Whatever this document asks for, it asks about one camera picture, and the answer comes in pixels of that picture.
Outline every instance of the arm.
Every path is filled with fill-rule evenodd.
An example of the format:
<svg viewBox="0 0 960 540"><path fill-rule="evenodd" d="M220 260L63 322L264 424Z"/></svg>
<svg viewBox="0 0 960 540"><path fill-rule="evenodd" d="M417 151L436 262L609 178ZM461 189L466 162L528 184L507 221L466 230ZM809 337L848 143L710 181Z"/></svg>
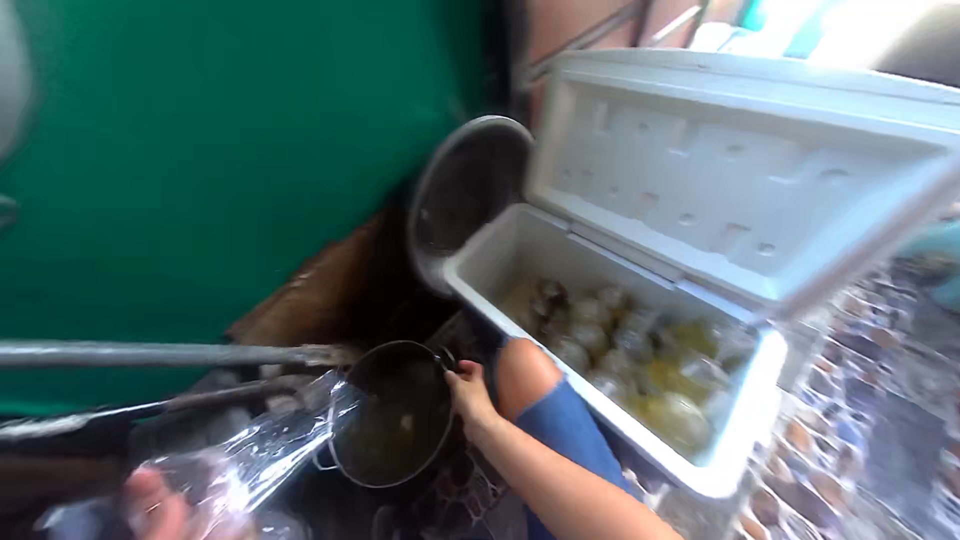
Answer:
<svg viewBox="0 0 960 540"><path fill-rule="evenodd" d="M467 437L557 538L681 540L647 506L500 416L483 366L460 366L463 375L447 372L446 379Z"/></svg>

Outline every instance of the white cooler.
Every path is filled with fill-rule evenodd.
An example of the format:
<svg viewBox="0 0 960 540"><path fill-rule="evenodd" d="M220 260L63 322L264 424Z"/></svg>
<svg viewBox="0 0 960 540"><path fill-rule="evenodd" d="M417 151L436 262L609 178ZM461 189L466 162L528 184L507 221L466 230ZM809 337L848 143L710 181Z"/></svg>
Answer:
<svg viewBox="0 0 960 540"><path fill-rule="evenodd" d="M708 497L734 492L777 413L776 321L889 255L960 193L960 91L873 72L683 50L567 53L543 117L525 202L444 263L446 282L530 339L500 307L533 276L573 290L621 284L680 320L756 325L729 417L692 460L551 355L600 421Z"/></svg>

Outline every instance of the black pot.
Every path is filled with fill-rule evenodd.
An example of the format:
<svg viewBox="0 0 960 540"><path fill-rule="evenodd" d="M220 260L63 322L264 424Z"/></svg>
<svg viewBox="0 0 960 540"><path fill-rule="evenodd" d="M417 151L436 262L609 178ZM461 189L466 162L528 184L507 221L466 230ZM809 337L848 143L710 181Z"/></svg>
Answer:
<svg viewBox="0 0 960 540"><path fill-rule="evenodd" d="M423 451L417 453L422 459L403 464L408 470L395 470L384 478L371 474L375 469L373 464L364 462L362 457L356 458L357 445L364 441L356 435L357 430L347 429L349 422L356 420L350 418L354 412L349 408L356 406L351 400L335 400L331 406L328 418L333 436L327 446L313 456L314 465L321 471L340 469L352 482L376 489L397 487L427 476L424 472L431 469L442 453L454 424L450 389L444 380L444 365L449 362L416 341L392 341L367 352L347 373L347 382L366 396L365 399L403 403L417 411L411 419L413 436L425 440ZM332 465L321 464L327 453Z"/></svg>

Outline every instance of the wall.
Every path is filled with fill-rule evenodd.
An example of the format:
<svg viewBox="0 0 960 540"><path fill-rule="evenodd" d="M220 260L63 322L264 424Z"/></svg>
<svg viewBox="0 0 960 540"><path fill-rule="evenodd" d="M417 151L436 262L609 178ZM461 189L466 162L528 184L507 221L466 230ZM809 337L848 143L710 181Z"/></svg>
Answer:
<svg viewBox="0 0 960 540"><path fill-rule="evenodd" d="M36 96L0 337L220 340L477 110L481 1L16 2ZM8 372L0 408L195 376Z"/></svg>

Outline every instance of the styrofoam lid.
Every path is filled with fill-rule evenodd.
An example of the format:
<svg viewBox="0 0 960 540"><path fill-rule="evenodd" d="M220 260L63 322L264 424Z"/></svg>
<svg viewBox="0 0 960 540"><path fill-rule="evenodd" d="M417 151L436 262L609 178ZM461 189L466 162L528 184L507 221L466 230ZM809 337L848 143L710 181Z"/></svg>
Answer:
<svg viewBox="0 0 960 540"><path fill-rule="evenodd" d="M776 318L960 193L960 91L875 72L568 53L543 118L531 203Z"/></svg>

